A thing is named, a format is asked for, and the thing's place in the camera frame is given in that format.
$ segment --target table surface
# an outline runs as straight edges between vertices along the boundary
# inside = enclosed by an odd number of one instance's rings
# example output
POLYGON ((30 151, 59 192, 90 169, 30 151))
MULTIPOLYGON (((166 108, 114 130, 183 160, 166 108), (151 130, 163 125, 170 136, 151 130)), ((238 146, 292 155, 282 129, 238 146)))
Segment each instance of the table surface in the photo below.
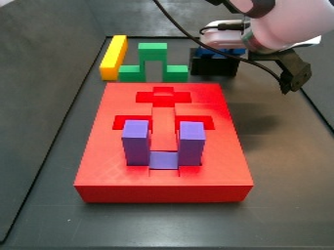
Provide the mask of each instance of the table surface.
MULTIPOLYGON (((125 64, 138 63, 139 42, 167 42, 169 63, 189 63, 195 44, 187 39, 131 39, 125 64)), ((3 246, 334 247, 332 131, 304 93, 284 96, 275 80, 247 64, 235 78, 190 78, 222 86, 254 179, 246 201, 84 204, 74 180, 106 86, 98 68, 107 45, 108 40, 3 246)), ((161 63, 146 66, 147 81, 159 82, 161 63)))

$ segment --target building block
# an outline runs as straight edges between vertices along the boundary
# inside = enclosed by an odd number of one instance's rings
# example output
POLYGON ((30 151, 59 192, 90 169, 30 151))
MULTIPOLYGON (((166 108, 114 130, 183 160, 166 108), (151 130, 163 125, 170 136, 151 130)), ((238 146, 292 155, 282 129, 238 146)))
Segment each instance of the building block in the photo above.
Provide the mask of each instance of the building block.
POLYGON ((186 65, 167 65, 163 72, 163 82, 187 82, 189 67, 186 65))
POLYGON ((102 80, 118 80, 119 68, 129 50, 126 35, 115 35, 99 66, 102 80))
POLYGON ((150 149, 153 151, 178 151, 174 107, 154 107, 151 119, 150 149))
POLYGON ((181 122, 179 165, 199 166, 205 146, 202 122, 181 122))
POLYGON ((121 82, 146 82, 145 70, 139 65, 122 65, 119 69, 121 82))
POLYGON ((239 202, 251 187, 251 173, 219 84, 107 84, 75 180, 84 202, 239 202), (179 122, 182 117, 211 117, 214 127, 205 128, 201 167, 181 165, 179 170, 161 170, 149 165, 127 166, 123 131, 113 129, 115 117, 131 114, 130 109, 137 107, 142 115, 150 115, 153 104, 138 103, 138 94, 167 87, 191 95, 190 103, 175 103, 179 122))
POLYGON ((150 164, 149 121, 127 120, 122 140, 127 165, 147 166, 150 164))
POLYGON ((191 75, 235 76, 241 61, 226 58, 199 57, 197 49, 191 49, 191 75))
POLYGON ((139 43, 139 61, 167 63, 167 43, 139 43))
POLYGON ((163 82, 187 82, 189 67, 167 64, 167 43, 139 43, 139 65, 122 65, 121 82, 145 82, 149 61, 161 61, 163 66, 163 82))
POLYGON ((178 152, 153 151, 150 169, 178 170, 178 152))

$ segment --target green u-shaped piece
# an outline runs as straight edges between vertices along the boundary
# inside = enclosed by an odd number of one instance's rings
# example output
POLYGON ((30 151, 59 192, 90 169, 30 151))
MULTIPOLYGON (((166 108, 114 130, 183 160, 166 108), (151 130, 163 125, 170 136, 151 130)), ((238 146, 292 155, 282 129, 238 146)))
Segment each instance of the green u-shaped piece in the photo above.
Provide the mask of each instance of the green u-shaped piece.
POLYGON ((167 43, 139 43, 139 65, 122 65, 121 82, 146 82, 145 62, 161 61, 163 65, 163 82, 187 82, 189 67, 167 64, 167 43))

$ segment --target blue block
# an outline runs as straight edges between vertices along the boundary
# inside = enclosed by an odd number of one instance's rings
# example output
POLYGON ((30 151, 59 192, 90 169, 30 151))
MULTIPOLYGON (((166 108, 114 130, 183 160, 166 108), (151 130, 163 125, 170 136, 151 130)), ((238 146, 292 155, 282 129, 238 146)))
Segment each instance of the blue block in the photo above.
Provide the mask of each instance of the blue block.
POLYGON ((153 151, 150 155, 150 169, 178 170, 178 152, 153 151))
MULTIPOLYGON (((246 49, 221 49, 219 51, 233 56, 242 56, 246 53, 246 49)), ((195 56, 199 58, 209 58, 209 59, 226 58, 225 56, 214 53, 207 49, 202 49, 201 47, 195 50, 195 56)))
POLYGON ((205 146, 202 122, 181 122, 179 166, 199 166, 205 146))
POLYGON ((127 120, 123 129, 123 148, 129 166, 149 166, 149 121, 127 120))

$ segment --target purple block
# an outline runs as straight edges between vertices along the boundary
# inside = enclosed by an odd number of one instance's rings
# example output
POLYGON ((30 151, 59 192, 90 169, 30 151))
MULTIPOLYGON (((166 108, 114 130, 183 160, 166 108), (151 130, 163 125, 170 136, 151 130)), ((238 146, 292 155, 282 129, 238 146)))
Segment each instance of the purple block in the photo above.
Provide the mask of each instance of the purple block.
POLYGON ((123 135, 123 148, 129 166, 149 166, 149 121, 127 120, 123 135))
POLYGON ((178 170, 178 152, 153 151, 150 169, 178 170))
POLYGON ((205 146, 202 122, 181 122, 179 166, 199 166, 205 146))

